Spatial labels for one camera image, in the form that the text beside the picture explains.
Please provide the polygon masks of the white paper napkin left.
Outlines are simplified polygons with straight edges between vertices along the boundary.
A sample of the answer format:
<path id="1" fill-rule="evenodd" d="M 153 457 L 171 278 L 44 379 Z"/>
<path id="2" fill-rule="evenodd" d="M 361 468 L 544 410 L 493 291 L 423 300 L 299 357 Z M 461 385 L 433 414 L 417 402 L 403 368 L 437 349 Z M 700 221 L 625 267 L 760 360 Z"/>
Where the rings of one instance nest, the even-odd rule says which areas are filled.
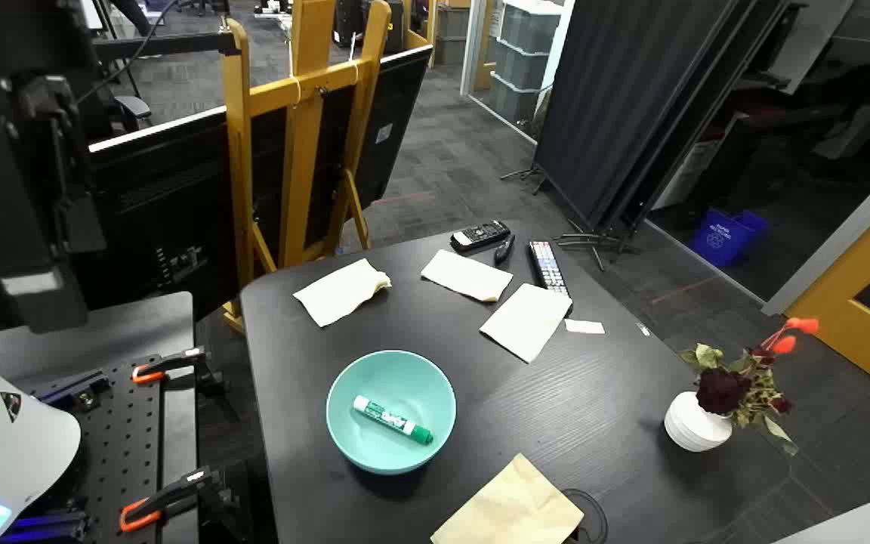
<path id="1" fill-rule="evenodd" d="M 357 260 L 295 291 L 293 300 L 318 327 L 332 327 L 390 288 L 392 281 L 386 272 L 374 268 L 368 260 Z"/>

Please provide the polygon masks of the white paper napkin right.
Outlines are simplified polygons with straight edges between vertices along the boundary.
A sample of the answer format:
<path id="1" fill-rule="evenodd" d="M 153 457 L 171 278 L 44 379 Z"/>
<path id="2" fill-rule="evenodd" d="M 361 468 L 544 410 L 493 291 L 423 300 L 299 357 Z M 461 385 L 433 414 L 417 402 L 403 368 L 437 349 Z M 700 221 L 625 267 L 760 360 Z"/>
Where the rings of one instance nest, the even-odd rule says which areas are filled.
<path id="1" fill-rule="evenodd" d="M 516 295 L 493 312 L 481 334 L 524 363 L 531 363 L 569 312 L 571 300 L 565 295 L 521 285 Z"/>

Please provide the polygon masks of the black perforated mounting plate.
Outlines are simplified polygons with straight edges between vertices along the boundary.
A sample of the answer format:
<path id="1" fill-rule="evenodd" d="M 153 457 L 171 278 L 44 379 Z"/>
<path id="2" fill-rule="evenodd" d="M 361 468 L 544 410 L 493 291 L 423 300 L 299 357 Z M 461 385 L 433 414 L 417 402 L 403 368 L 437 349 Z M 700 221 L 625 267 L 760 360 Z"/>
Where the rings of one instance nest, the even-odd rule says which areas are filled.
<path id="1" fill-rule="evenodd" d="M 126 363 L 35 374 L 20 386 L 83 424 L 63 478 L 2 534 L 2 544 L 160 544 L 160 530 L 120 530 L 120 510 L 160 489 L 163 393 L 135 386 Z"/>

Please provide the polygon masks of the green marker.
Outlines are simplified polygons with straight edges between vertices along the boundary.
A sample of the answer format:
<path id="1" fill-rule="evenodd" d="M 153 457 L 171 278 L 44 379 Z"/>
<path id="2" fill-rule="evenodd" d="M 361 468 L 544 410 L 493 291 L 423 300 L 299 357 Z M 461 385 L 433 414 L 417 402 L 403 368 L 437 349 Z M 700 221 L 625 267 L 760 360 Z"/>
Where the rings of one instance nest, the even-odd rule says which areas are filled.
<path id="1" fill-rule="evenodd" d="M 406 435 L 412 442 L 417 442 L 417 445 L 433 445 L 436 442 L 436 435 L 427 428 L 419 428 L 412 419 L 403 419 L 403 414 L 385 408 L 381 402 L 374 402 L 368 396 L 357 396 L 352 402 L 352 408 L 357 414 L 362 414 L 362 419 L 368 419 L 368 421 L 374 421 L 374 424 L 381 424 L 381 428 L 386 428 L 386 431 L 392 431 L 392 433 L 400 433 L 400 435 Z"/>

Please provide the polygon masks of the blue bin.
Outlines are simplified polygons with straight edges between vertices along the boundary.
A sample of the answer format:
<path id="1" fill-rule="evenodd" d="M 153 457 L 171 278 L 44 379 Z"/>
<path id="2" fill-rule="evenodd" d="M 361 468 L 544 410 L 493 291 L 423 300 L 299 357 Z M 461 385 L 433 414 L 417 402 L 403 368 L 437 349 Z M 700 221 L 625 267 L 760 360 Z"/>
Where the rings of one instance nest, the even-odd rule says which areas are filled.
<path id="1" fill-rule="evenodd" d="M 760 237 L 767 221 L 756 213 L 724 216 L 710 210 L 692 238 L 692 250 L 714 267 L 731 267 L 739 260 Z"/>

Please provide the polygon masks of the white round flower vase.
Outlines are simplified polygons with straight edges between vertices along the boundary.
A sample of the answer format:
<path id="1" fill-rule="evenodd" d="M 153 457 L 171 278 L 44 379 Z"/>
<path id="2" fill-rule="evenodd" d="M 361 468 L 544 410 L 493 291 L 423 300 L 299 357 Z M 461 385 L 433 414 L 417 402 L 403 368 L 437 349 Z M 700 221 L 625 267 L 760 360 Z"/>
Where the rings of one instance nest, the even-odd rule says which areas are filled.
<path id="1" fill-rule="evenodd" d="M 705 410 L 697 396 L 687 390 L 670 398 L 666 410 L 666 433 L 676 448 L 707 454 L 721 448 L 735 435 L 735 428 L 721 414 Z"/>

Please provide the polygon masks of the orange-handled clamp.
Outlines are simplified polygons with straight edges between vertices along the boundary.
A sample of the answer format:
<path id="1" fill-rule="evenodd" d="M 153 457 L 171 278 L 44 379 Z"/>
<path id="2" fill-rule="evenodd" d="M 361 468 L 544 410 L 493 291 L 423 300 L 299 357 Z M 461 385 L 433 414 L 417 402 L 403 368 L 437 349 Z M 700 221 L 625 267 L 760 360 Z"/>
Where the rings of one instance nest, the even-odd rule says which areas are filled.
<path id="1" fill-rule="evenodd" d="M 221 508 L 234 498 L 228 482 L 216 468 L 192 468 L 163 489 L 143 496 L 117 510 L 117 531 L 135 534 L 147 527 L 163 527 L 176 515 L 213 504 Z"/>
<path id="2" fill-rule="evenodd" d="M 169 390 L 185 390 L 213 380 L 216 373 L 208 368 L 208 352 L 207 349 L 185 349 L 176 354 L 153 354 L 147 360 L 138 360 L 129 368 L 129 380 L 135 386 L 163 385 Z"/>

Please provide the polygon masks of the small black oval remote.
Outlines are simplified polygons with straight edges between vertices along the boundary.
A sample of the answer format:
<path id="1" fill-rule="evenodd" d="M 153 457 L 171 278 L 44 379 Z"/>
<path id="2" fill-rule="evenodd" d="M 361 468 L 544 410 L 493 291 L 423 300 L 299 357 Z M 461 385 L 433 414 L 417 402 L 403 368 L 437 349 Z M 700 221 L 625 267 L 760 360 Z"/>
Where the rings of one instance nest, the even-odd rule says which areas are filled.
<path id="1" fill-rule="evenodd" d="M 512 248 L 513 248 L 513 237 L 509 237 L 509 238 L 495 248 L 493 267 L 506 267 L 509 258 L 512 258 Z"/>

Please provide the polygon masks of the black monitor screen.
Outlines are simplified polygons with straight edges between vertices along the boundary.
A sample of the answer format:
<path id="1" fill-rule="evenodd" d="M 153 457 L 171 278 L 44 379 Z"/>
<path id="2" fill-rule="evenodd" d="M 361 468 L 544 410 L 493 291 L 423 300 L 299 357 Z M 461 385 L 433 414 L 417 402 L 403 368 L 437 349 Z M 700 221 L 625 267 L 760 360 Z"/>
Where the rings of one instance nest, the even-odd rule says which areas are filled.
<path id="1" fill-rule="evenodd" d="M 427 78 L 430 54 L 433 49 L 412 49 L 381 61 L 368 134 L 354 177 L 367 210 L 386 193 Z M 308 248 L 330 230 L 332 183 L 341 183 L 352 99 L 352 89 L 323 97 L 326 127 L 320 131 L 313 169 Z M 252 121 L 254 177 L 276 169 L 273 178 L 256 183 L 254 197 L 254 217 L 273 250 L 279 248 L 279 226 L 263 216 L 281 210 L 285 124 L 285 110 Z M 187 291 L 192 295 L 192 314 L 200 320 L 237 300 L 240 281 L 224 107 L 129 134 L 120 142 L 108 140 L 97 146 L 101 150 L 92 154 L 106 250 L 74 258 L 89 308 Z"/>

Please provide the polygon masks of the white paper napkin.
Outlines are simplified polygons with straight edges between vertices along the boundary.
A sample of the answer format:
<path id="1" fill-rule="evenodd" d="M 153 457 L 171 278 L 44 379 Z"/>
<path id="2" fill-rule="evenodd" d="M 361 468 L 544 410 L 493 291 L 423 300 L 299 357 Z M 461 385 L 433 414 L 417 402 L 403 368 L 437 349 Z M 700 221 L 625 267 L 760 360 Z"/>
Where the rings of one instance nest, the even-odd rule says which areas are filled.
<path id="1" fill-rule="evenodd" d="M 475 302 L 499 302 L 506 288 L 513 281 L 512 272 L 501 272 L 470 258 L 458 258 L 453 250 L 437 250 L 423 267 L 423 278 Z"/>
<path id="2" fill-rule="evenodd" d="M 295 291 L 293 300 L 318 327 L 332 327 L 390 288 L 392 281 L 386 272 L 374 268 L 368 260 L 357 260 Z"/>
<path id="3" fill-rule="evenodd" d="M 565 295 L 521 285 L 516 295 L 493 312 L 481 334 L 524 363 L 531 363 L 569 312 L 571 300 Z"/>

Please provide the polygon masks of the teal blue bowl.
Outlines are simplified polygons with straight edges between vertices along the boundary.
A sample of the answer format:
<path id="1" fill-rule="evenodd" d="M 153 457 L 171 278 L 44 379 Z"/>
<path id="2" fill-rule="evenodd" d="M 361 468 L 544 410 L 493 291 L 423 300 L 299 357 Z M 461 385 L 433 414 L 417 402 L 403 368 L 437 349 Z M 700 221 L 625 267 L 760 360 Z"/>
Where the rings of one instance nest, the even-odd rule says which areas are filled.
<path id="1" fill-rule="evenodd" d="M 368 396 L 385 408 L 427 428 L 436 442 L 417 445 L 352 408 Z M 453 435 L 455 390 L 449 379 L 423 354 L 372 352 L 349 363 L 326 390 L 323 421 L 332 448 L 368 474 L 412 474 L 430 465 Z"/>

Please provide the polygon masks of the long grey-buttoned remote control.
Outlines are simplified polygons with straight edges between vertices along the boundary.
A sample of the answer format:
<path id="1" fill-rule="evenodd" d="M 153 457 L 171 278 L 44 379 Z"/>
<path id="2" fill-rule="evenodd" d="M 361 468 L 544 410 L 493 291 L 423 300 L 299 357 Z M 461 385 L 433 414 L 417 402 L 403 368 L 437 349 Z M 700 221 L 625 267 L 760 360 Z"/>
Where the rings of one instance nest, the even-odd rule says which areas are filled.
<path id="1" fill-rule="evenodd" d="M 530 254 L 536 260 L 537 278 L 548 291 L 559 291 L 569 297 L 562 268 L 557 262 L 553 245 L 549 241 L 530 241 Z"/>

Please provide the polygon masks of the black folding curtain screen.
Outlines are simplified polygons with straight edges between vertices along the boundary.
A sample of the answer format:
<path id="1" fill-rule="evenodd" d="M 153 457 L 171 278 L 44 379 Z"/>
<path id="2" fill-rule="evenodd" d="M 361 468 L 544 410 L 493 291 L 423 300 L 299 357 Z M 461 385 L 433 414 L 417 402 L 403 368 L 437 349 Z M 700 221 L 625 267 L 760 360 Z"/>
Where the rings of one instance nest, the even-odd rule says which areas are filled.
<path id="1" fill-rule="evenodd" d="M 536 169 L 583 230 L 611 225 L 717 68 L 749 47 L 788 0 L 578 0 L 549 91 Z"/>

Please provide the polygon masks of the stacked plastic storage drawers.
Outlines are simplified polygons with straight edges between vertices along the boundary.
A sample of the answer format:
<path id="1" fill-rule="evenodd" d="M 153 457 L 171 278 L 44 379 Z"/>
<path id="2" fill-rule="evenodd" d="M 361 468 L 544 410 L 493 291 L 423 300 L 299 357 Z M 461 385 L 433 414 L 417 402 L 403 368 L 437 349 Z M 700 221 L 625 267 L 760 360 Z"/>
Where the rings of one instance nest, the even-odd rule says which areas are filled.
<path id="1" fill-rule="evenodd" d="M 540 82 L 553 38 L 562 20 L 559 0 L 501 0 L 493 28 L 489 94 L 495 115 L 530 127 L 540 97 Z"/>

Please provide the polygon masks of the white paper napkin middle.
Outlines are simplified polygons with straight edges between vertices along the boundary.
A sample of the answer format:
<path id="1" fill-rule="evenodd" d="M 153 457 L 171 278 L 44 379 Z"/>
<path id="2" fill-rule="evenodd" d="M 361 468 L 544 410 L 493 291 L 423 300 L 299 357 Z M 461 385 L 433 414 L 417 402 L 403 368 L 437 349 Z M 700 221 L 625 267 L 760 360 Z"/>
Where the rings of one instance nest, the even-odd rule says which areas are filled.
<path id="1" fill-rule="evenodd" d="M 423 278 L 475 302 L 499 302 L 506 288 L 513 281 L 512 272 L 501 272 L 470 258 L 458 258 L 453 250 L 437 250 L 423 267 Z"/>

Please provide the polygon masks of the wooden easel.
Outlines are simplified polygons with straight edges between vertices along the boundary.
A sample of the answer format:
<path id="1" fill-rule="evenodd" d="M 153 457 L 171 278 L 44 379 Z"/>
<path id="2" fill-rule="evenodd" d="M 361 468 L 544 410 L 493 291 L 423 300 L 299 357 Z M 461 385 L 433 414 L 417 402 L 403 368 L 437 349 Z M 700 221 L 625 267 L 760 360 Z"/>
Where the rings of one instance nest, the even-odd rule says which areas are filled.
<path id="1" fill-rule="evenodd" d="M 386 41 L 395 32 L 390 0 L 368 0 L 362 49 L 341 63 L 330 61 L 335 0 L 295 0 L 291 28 L 291 74 L 276 82 L 252 82 L 252 41 L 243 22 L 221 20 L 221 32 L 234 41 L 234 52 L 221 61 L 224 121 L 229 158 L 229 210 L 234 210 L 234 262 L 237 285 L 247 288 L 263 272 L 291 268 L 330 258 L 345 225 L 357 226 L 361 248 L 372 248 L 367 221 L 362 154 L 372 110 L 377 107 L 381 68 Z M 330 177 L 330 217 L 320 238 L 308 237 L 313 216 L 318 154 L 326 127 L 326 97 L 349 91 L 349 127 L 341 134 L 339 169 Z M 265 238 L 256 206 L 254 177 L 254 121 L 281 113 L 281 193 L 276 226 Z"/>

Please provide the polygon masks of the orange-handled clamp lower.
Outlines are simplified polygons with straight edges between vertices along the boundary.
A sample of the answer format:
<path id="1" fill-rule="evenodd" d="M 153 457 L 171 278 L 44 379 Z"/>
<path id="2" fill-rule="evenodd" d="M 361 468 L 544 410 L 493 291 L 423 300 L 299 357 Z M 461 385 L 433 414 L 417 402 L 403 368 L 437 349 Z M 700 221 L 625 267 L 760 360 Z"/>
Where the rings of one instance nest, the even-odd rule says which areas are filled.
<path id="1" fill-rule="evenodd" d="M 213 504 L 221 508 L 234 498 L 228 482 L 216 468 L 192 468 L 163 489 L 143 496 L 117 510 L 117 531 L 135 534 L 147 527 L 163 527 L 176 515 Z"/>

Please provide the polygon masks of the small white paper label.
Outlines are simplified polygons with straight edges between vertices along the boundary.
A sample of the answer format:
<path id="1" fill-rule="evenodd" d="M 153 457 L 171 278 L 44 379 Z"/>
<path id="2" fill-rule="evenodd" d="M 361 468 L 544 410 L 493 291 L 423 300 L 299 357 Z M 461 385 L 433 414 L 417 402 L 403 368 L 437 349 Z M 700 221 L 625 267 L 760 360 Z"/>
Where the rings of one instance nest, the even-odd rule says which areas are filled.
<path id="1" fill-rule="evenodd" d="M 604 323 L 597 320 L 565 320 L 565 331 L 579 336 L 604 336 Z"/>

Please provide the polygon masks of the black remote control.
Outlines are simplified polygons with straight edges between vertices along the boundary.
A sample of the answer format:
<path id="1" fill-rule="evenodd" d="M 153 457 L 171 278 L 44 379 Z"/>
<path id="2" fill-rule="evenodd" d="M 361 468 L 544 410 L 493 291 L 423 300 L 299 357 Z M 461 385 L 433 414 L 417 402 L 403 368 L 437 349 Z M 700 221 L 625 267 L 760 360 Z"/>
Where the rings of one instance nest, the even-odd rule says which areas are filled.
<path id="1" fill-rule="evenodd" d="M 455 230 L 449 237 L 449 245 L 458 250 L 458 254 L 467 254 L 475 248 L 483 248 L 483 245 L 493 245 L 493 241 L 501 241 L 509 238 L 512 230 L 501 225 L 501 221 L 483 221 L 477 226 L 466 226 L 466 230 Z"/>

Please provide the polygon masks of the orange-handled clamp upper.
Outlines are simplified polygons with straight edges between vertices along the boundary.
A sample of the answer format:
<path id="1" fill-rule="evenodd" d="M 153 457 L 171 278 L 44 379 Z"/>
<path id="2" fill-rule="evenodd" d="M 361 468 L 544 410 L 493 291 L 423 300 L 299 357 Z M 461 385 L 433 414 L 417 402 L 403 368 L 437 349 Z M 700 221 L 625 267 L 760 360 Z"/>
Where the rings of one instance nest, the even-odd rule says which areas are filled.
<path id="1" fill-rule="evenodd" d="M 129 368 L 129 380 L 135 386 L 163 385 L 169 390 L 185 390 L 213 380 L 216 373 L 208 368 L 208 352 L 207 349 L 185 349 L 176 354 L 153 354 L 147 360 L 138 360 Z"/>

